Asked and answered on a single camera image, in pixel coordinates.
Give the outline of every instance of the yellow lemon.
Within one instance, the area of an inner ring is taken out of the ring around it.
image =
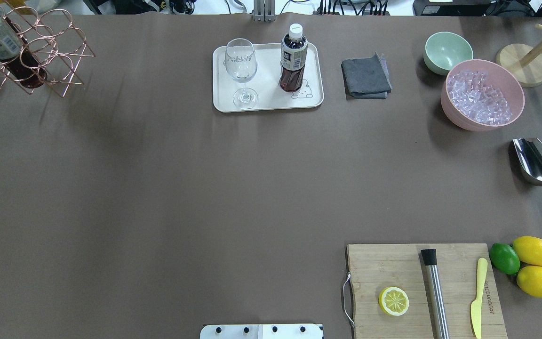
[[[516,278],[522,291],[533,297],[542,298],[542,266],[526,266],[518,271]]]
[[[382,311],[390,315],[403,315],[409,309],[409,297],[405,291],[391,286],[380,293],[379,304]]]
[[[534,236],[521,236],[511,242],[521,262],[542,266],[542,239]]]

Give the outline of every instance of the yellow knife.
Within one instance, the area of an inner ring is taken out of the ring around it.
[[[471,302],[471,326],[474,329],[476,338],[482,339],[482,329],[480,328],[480,310],[482,309],[482,292],[484,292],[484,281],[486,280],[486,270],[488,262],[484,258],[478,259],[476,268],[476,299]]]

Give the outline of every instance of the dark liquid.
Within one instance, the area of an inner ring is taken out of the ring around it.
[[[307,42],[306,38],[302,40],[291,40],[289,35],[284,37],[284,43],[290,49],[302,48]],[[303,85],[303,75],[305,73],[305,65],[301,69],[290,71],[282,66],[281,77],[279,78],[279,86],[286,92],[296,92]]]
[[[15,26],[10,25],[11,28],[17,32]],[[39,62],[35,59],[35,57],[32,55],[32,53],[25,49],[24,52],[22,52],[22,56],[18,55],[14,58],[10,58],[7,60],[0,60],[2,63],[6,63],[4,66],[6,69],[16,78],[18,79],[19,83],[24,86],[25,88],[38,88],[39,86],[43,85],[43,82],[39,79],[39,76],[36,74],[36,69],[30,69],[28,67],[37,67],[39,66]],[[47,73],[45,72],[45,69],[39,68],[39,75],[43,80],[47,79]]]

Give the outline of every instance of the lime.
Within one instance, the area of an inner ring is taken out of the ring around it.
[[[493,266],[505,274],[516,274],[520,270],[520,258],[509,245],[495,242],[488,256]]]
[[[542,239],[534,236],[521,236],[511,242],[521,262],[542,266]]]
[[[518,272],[516,282],[522,291],[542,298],[542,266],[526,266]]]
[[[409,309],[409,297],[405,291],[391,286],[380,293],[379,304],[382,311],[390,315],[403,315]]]

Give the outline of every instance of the wooden cutting board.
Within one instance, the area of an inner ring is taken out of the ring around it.
[[[350,244],[355,339],[436,338],[423,249],[436,249],[451,339],[475,338],[470,305],[476,297],[478,258],[489,260],[486,244]],[[409,297],[409,310],[400,317],[385,314],[378,305],[380,292],[388,286],[402,288]],[[482,298],[482,339],[507,339],[490,260]]]

